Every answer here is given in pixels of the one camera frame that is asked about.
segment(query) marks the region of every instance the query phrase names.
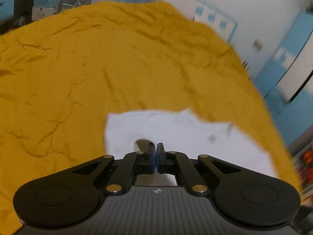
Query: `white cloth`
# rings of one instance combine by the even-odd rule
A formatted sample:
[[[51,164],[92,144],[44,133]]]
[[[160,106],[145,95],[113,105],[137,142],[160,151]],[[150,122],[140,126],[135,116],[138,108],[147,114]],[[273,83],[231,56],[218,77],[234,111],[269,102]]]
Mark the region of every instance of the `white cloth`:
[[[236,126],[201,121],[189,109],[179,113],[146,110],[108,115],[104,132],[107,154],[122,159],[134,151],[138,139],[150,140],[155,147],[163,142],[165,151],[182,152],[192,159],[207,154],[277,177],[269,154]]]

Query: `white headboard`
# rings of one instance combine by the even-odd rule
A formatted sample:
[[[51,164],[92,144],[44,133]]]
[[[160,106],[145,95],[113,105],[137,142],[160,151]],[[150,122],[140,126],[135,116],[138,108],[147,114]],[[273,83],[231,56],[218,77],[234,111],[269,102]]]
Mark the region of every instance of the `white headboard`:
[[[209,25],[225,41],[230,42],[237,28],[237,21],[219,9],[200,0],[163,0],[171,3],[190,20]]]

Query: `black circular joint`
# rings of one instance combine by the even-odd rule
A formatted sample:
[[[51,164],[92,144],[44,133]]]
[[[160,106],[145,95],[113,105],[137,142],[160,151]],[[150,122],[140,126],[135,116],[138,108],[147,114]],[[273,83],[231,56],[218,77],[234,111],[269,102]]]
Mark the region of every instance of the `black circular joint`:
[[[287,225],[300,207],[300,196],[290,184],[253,172],[225,176],[214,200],[234,222],[264,229]]]
[[[59,206],[72,198],[72,190],[62,185],[49,185],[41,188],[36,193],[39,203],[46,206]]]
[[[97,189],[89,181],[42,178],[15,193],[13,205],[24,224],[37,228],[62,228],[88,218],[99,203]]]
[[[271,204],[278,197],[277,191],[265,184],[247,185],[242,189],[241,195],[245,200],[258,205]]]

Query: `gray ribbed panel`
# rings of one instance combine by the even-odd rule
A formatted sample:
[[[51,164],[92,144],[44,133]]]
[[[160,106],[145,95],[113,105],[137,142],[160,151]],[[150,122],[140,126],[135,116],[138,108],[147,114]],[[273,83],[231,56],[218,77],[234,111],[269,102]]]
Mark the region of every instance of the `gray ribbed panel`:
[[[16,235],[296,235],[291,227],[251,231],[223,219],[211,202],[182,187],[133,186],[121,196],[108,197],[88,220],[59,230],[24,226]]]

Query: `yellow bedspread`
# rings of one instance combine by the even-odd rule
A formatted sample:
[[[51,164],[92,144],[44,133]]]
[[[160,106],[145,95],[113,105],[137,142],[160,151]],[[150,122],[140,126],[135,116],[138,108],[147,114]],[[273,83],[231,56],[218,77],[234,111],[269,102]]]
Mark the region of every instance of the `yellow bedspread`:
[[[236,53],[168,3],[100,2],[0,36],[0,234],[20,227],[21,185],[104,154],[109,112],[186,108],[237,124],[299,188]]]

